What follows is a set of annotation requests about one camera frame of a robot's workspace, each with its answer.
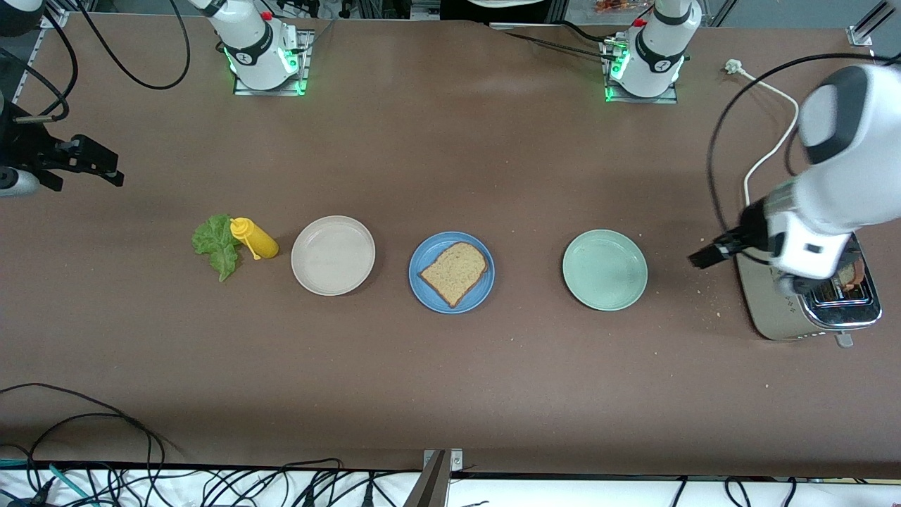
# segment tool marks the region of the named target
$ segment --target white cable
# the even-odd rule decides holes
[[[750,79],[751,81],[756,79],[751,74],[747,73],[744,69],[742,69],[742,63],[738,60],[727,61],[725,64],[725,70],[729,74],[741,74],[742,76]],[[744,175],[744,182],[742,184],[742,188],[744,189],[744,205],[746,207],[751,205],[751,191],[748,190],[748,182],[751,180],[751,175],[754,174],[754,171],[756,171],[757,168],[759,168],[761,165],[763,165],[763,162],[769,160],[769,157],[776,154],[776,152],[779,151],[779,148],[781,148],[782,145],[785,144],[786,139],[788,139],[788,137],[791,135],[792,131],[795,130],[795,125],[797,124],[797,117],[799,114],[799,107],[797,105],[797,101],[794,98],[789,97],[788,94],[784,93],[782,90],[772,87],[772,86],[768,85],[767,83],[764,83],[763,81],[761,81],[760,83],[757,83],[757,84],[761,85],[762,87],[764,87],[774,93],[781,95],[788,102],[791,102],[791,105],[795,108],[795,117],[792,118],[791,124],[788,125],[788,129],[786,129],[786,132],[784,134],[782,134],[782,138],[779,139],[779,142],[776,143],[776,146],[774,146],[773,149],[769,151],[769,153],[767,153],[766,155],[763,155],[763,157],[761,157],[760,160],[755,162],[754,165],[752,165],[751,168],[748,170],[748,173]]]

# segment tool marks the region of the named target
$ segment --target yellow mustard bottle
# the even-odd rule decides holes
[[[232,235],[250,248],[253,259],[271,259],[278,254],[278,243],[249,218],[232,218]]]

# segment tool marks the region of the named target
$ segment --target slice of bread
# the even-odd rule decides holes
[[[478,279],[488,271],[485,255],[465,242],[452,244],[447,250],[419,273],[435,292],[451,308],[457,308],[463,296],[476,286]]]

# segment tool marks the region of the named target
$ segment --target green plate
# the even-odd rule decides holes
[[[638,245],[615,231],[579,235],[563,255],[563,279],[577,300],[615,311],[633,304],[648,285],[648,264]]]

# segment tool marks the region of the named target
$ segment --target tabletop surface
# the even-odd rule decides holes
[[[138,76],[180,71],[171,16],[96,20]],[[589,57],[466,22],[339,21],[316,43],[306,97],[235,97],[212,27],[186,24],[191,70],[164,92],[131,83],[82,18],[66,25],[79,81],[50,132],[118,152],[125,186],[64,173],[61,193],[0,201],[1,384],[110,402],[182,462],[411,467],[423,448],[461,447],[476,471],[897,475],[901,223],[860,233],[885,316],[850,350],[761,338],[734,266],[686,259],[717,235],[705,149],[746,83],[723,63],[760,74],[846,51],[841,31],[702,29],[678,105],[647,106],[606,103]],[[591,49],[562,28],[526,32]],[[843,64],[770,82],[800,98]],[[35,65],[68,79],[54,34]],[[716,169],[728,217],[790,120],[781,100],[757,91],[727,121]],[[49,102],[29,79],[20,105]],[[756,196],[786,177],[781,165],[760,169]],[[255,262],[244,249],[220,283],[190,241],[218,213],[250,217],[281,254]],[[334,298],[290,267],[298,233],[329,215],[358,219],[377,246],[369,279]],[[647,290],[626,310],[589,309],[563,283],[567,244],[597,228],[646,256]],[[407,281],[416,246],[445,230],[474,235],[496,263],[491,294],[462,315],[428,310]],[[0,432],[26,443],[86,410],[5,395]],[[143,445],[83,422],[36,457],[141,461]]]

